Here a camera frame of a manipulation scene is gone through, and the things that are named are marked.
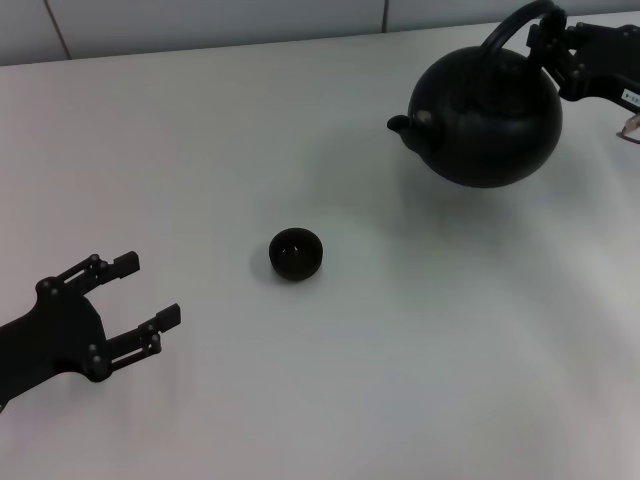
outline teapot spout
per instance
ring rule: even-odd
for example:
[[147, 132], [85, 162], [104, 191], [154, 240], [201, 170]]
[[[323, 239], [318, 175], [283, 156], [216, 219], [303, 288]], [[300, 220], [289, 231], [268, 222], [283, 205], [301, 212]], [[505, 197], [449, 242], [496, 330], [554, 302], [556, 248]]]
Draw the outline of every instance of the teapot spout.
[[428, 157], [437, 147], [437, 132], [435, 129], [411, 122], [406, 115], [396, 115], [387, 122], [387, 128], [400, 135], [402, 143], [417, 153], [428, 163]]

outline white table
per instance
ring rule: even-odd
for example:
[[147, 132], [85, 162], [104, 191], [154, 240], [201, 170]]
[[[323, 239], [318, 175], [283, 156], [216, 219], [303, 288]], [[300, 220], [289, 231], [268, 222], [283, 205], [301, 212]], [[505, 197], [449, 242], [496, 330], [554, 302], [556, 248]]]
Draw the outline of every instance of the white table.
[[[107, 334], [183, 311], [159, 356], [9, 403], [0, 477], [637, 479], [630, 114], [564, 103], [548, 163], [486, 191], [385, 127], [492, 28], [0, 69], [3, 321], [41, 278], [129, 250], [141, 272], [90, 294]], [[266, 251], [291, 226], [325, 248], [298, 285]]]

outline label sticker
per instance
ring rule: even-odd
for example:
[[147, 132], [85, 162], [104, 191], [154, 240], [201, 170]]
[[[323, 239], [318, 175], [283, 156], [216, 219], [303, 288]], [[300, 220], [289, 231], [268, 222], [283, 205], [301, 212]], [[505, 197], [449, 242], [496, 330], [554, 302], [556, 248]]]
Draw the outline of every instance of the label sticker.
[[631, 90], [625, 88], [624, 92], [622, 92], [622, 99], [633, 103], [636, 107], [640, 107], [640, 95], [633, 93]]

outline black teapot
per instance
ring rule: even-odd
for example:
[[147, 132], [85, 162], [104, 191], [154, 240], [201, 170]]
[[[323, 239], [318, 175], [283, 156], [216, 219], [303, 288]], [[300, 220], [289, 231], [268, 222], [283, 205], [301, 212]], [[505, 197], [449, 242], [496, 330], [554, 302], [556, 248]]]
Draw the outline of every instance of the black teapot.
[[407, 116], [388, 128], [435, 172], [461, 185], [500, 187], [535, 172], [562, 130], [560, 97], [535, 55], [503, 49], [528, 21], [557, 7], [535, 1], [479, 47], [438, 60], [418, 81]]

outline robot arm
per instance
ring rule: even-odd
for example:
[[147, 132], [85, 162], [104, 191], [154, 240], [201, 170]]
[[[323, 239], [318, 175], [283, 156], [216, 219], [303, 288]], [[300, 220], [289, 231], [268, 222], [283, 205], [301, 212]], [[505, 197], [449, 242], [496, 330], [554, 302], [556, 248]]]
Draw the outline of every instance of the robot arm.
[[92, 255], [61, 275], [38, 282], [33, 309], [0, 327], [0, 412], [9, 400], [59, 373], [76, 372], [101, 382], [116, 370], [160, 353], [160, 334], [180, 324], [178, 305], [107, 340], [100, 315], [84, 297], [139, 269], [135, 252], [112, 264]]
[[565, 100], [600, 97], [635, 113], [619, 136], [640, 143], [627, 136], [640, 126], [640, 28], [566, 24], [556, 7], [531, 27], [530, 61], [549, 72]]

